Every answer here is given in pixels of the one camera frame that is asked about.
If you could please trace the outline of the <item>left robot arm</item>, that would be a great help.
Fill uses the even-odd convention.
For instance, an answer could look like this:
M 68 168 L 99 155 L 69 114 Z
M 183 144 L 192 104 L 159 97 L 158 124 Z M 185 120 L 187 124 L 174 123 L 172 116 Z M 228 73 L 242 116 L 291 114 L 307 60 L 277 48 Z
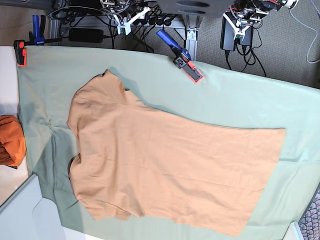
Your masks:
M 242 40 L 246 31 L 261 22 L 270 11 L 295 8 L 298 0 L 235 0 L 222 15 L 232 28 L 233 38 Z

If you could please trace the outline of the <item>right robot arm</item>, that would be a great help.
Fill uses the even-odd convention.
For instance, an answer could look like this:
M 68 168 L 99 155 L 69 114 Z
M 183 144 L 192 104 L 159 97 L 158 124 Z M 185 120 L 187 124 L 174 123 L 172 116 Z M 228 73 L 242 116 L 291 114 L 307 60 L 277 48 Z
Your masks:
M 142 6 L 143 0 L 101 0 L 100 11 L 114 19 L 117 33 L 126 36 L 131 33 L 131 26 L 137 20 L 144 20 L 150 7 Z

